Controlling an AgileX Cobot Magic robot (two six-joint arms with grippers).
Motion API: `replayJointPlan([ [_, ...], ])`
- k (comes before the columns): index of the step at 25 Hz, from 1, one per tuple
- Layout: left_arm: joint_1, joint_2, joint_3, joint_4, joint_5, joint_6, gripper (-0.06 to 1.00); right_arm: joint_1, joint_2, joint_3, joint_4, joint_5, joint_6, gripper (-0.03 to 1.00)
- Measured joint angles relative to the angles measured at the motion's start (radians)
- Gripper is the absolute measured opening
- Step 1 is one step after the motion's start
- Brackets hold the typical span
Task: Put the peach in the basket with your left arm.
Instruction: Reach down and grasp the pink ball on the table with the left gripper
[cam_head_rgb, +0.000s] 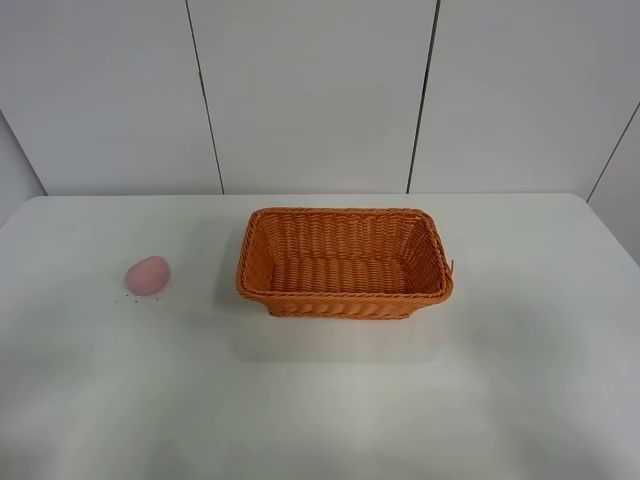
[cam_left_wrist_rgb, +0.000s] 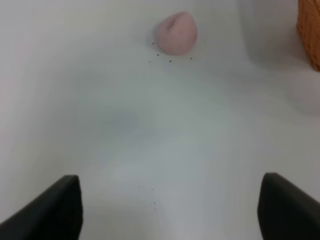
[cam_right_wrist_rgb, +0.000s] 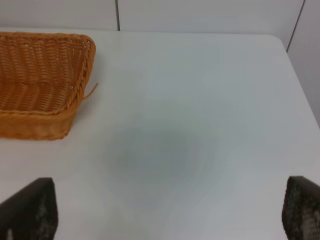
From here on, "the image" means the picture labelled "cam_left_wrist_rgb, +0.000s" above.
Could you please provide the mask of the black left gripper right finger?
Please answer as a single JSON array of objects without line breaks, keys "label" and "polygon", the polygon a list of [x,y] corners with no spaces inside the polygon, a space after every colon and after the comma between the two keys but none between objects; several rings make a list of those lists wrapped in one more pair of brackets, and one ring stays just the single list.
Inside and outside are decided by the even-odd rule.
[{"label": "black left gripper right finger", "polygon": [[264,240],[320,238],[320,203],[278,173],[263,176],[257,217]]}]

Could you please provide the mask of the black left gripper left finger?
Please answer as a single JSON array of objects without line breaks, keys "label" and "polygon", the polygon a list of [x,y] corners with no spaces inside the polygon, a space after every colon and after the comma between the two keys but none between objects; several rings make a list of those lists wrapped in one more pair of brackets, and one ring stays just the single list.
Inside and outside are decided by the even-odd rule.
[{"label": "black left gripper left finger", "polygon": [[83,226],[80,179],[65,175],[0,224],[2,240],[78,240]]}]

